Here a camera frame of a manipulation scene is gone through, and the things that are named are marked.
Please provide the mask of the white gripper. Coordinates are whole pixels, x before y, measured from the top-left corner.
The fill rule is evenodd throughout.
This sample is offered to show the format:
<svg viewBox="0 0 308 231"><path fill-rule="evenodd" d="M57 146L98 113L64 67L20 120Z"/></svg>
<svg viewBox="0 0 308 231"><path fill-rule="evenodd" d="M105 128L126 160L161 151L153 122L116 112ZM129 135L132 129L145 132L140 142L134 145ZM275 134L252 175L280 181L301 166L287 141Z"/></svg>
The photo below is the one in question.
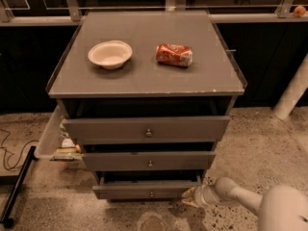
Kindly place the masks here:
<svg viewBox="0 0 308 231"><path fill-rule="evenodd" d="M182 203L194 208L206 208L210 205L219 205L224 202L215 191L213 185L200 185L191 187L182 193Z"/></svg>

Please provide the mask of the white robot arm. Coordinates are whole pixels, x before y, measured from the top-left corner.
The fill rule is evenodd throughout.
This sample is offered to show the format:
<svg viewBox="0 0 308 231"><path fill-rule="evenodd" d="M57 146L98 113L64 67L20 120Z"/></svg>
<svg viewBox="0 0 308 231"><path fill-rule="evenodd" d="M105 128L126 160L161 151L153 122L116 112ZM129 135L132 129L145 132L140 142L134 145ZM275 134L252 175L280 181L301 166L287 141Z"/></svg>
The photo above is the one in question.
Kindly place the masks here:
<svg viewBox="0 0 308 231"><path fill-rule="evenodd" d="M274 108L285 119L308 88L308 55ZM296 188L277 185L264 194L240 187L228 177L214 185L199 185L182 194L182 202L196 208L209 205L241 204L258 218L258 231L308 231L308 198Z"/></svg>

